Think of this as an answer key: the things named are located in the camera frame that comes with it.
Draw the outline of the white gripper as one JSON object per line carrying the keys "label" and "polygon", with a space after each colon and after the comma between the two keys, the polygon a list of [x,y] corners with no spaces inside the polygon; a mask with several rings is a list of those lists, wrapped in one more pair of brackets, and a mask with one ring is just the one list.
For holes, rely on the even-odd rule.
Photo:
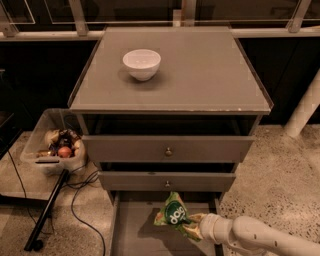
{"label": "white gripper", "polygon": [[214,244],[227,244],[232,229],[232,221],[213,213],[197,213],[189,216],[198,226],[184,225],[183,229],[187,235],[194,240],[201,240],[202,237]]}

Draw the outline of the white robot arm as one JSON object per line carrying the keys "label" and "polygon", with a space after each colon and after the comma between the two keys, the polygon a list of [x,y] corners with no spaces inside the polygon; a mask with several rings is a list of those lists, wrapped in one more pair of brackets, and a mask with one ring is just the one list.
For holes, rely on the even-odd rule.
{"label": "white robot arm", "polygon": [[190,215],[183,222],[186,232],[214,244],[224,244],[242,256],[320,256],[320,245],[278,231],[248,216],[227,219],[217,214]]}

